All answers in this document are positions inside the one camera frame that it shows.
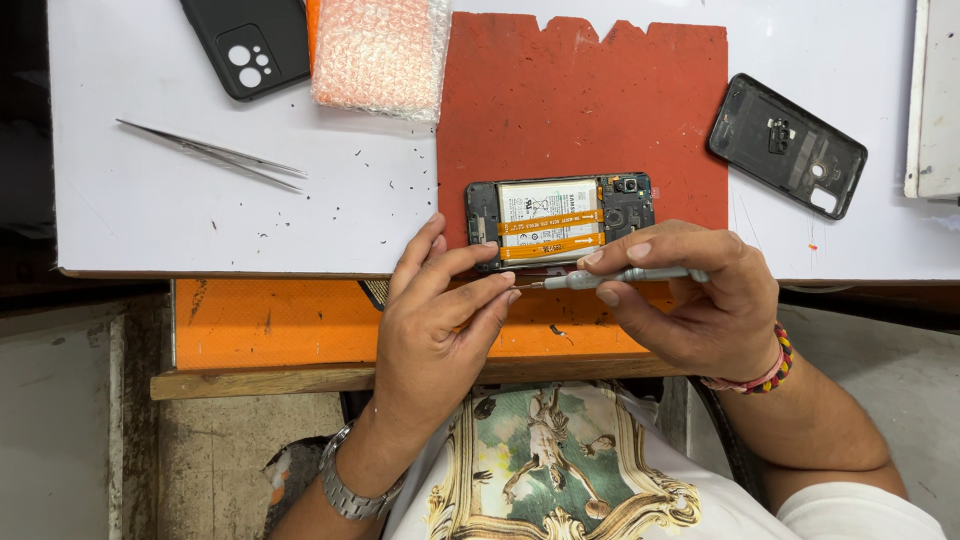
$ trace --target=tweezers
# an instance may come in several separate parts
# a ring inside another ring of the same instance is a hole
[[[290,188],[292,188],[292,189],[296,189],[297,191],[303,191],[303,188],[302,188],[302,187],[299,187],[299,186],[297,186],[297,185],[293,185],[293,184],[284,182],[283,180],[281,180],[281,179],[279,179],[279,178],[270,176],[270,175],[268,175],[268,174],[266,174],[266,173],[263,173],[263,172],[260,172],[260,171],[258,171],[258,170],[256,170],[256,169],[254,169],[254,168],[248,167],[247,165],[245,165],[245,164],[243,164],[243,163],[240,163],[240,162],[238,162],[238,161],[236,161],[236,160],[233,160],[233,159],[230,158],[229,156],[234,156],[234,157],[241,158],[241,159],[244,159],[244,160],[254,161],[254,162],[260,163],[261,165],[269,165],[269,166],[275,167],[275,168],[277,168],[277,169],[282,169],[282,170],[285,170],[285,171],[290,171],[290,172],[293,172],[293,173],[302,174],[303,176],[306,176],[306,172],[305,172],[305,171],[301,171],[301,170],[299,170],[299,169],[295,169],[295,168],[290,167],[290,166],[287,166],[287,165],[283,165],[283,164],[280,164],[280,163],[276,163],[276,162],[274,162],[274,161],[264,160],[263,158],[257,158],[257,157],[254,157],[254,156],[250,156],[250,155],[248,155],[248,154],[243,154],[242,152],[236,152],[236,151],[234,151],[234,150],[230,150],[229,148],[224,148],[224,147],[222,147],[222,146],[216,146],[216,145],[208,144],[208,143],[206,143],[206,142],[202,142],[202,141],[195,140],[195,139],[192,139],[192,138],[187,138],[187,137],[185,137],[185,136],[174,135],[174,134],[170,134],[170,133],[167,133],[167,132],[162,132],[161,130],[155,130],[154,128],[148,128],[148,127],[146,127],[146,126],[141,126],[140,124],[134,124],[133,122],[130,122],[130,121],[127,121],[127,120],[121,120],[120,118],[117,118],[116,121],[117,121],[117,122],[120,122],[121,124],[124,124],[124,125],[127,125],[127,126],[131,126],[131,127],[134,127],[134,128],[140,129],[140,130],[143,130],[143,131],[145,131],[145,132],[152,133],[152,134],[157,135],[157,136],[161,136],[161,137],[163,137],[163,138],[165,138],[165,139],[167,139],[167,140],[176,142],[177,144],[181,144],[181,145],[183,145],[184,147],[189,148],[189,149],[191,149],[191,150],[193,150],[193,151],[195,151],[195,152],[200,152],[201,154],[203,154],[203,155],[205,155],[205,156],[208,156],[208,157],[210,157],[210,158],[214,158],[215,160],[220,160],[220,161],[223,161],[223,162],[225,162],[225,163],[229,163],[229,164],[231,164],[231,165],[233,165],[233,166],[235,166],[235,167],[241,168],[241,169],[243,169],[243,170],[245,170],[245,171],[247,171],[247,172],[253,173],[253,174],[255,174],[256,176],[259,176],[259,177],[261,177],[261,178],[265,178],[265,179],[267,179],[267,180],[269,180],[269,181],[271,181],[271,182],[276,182],[277,184],[285,185],[285,186],[290,187]]]

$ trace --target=colorful string bracelet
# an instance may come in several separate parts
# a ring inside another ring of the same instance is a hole
[[[786,336],[786,330],[780,321],[774,325],[774,334],[780,342],[780,357],[770,368],[766,375],[750,382],[734,382],[732,380],[720,379],[719,377],[700,377],[700,381],[712,390],[733,390],[738,394],[766,394],[774,388],[780,386],[786,376],[790,374],[790,367],[793,366],[793,346]]]

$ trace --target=black phone back cover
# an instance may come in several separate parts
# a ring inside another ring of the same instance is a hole
[[[180,3],[233,99],[250,101],[309,77],[302,0]]]
[[[831,219],[847,213],[867,162],[865,146],[743,73],[730,82],[709,149]],[[816,187],[836,199],[832,209],[811,202]]]

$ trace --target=gray screwdriver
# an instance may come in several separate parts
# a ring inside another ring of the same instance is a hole
[[[616,274],[606,276],[594,276],[587,270],[575,270],[565,276],[556,278],[547,278],[542,282],[533,282],[528,285],[517,285],[513,289],[593,289],[597,288],[602,282],[642,282],[645,280],[665,280],[666,278],[682,278],[689,276],[693,281],[706,283],[710,281],[710,276],[703,270],[687,270],[682,266],[672,268],[655,268],[644,270],[643,268],[631,268]]]

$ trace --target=orange bubble wrap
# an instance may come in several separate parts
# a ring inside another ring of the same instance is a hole
[[[313,100],[438,121],[451,6],[451,0],[323,0]]]

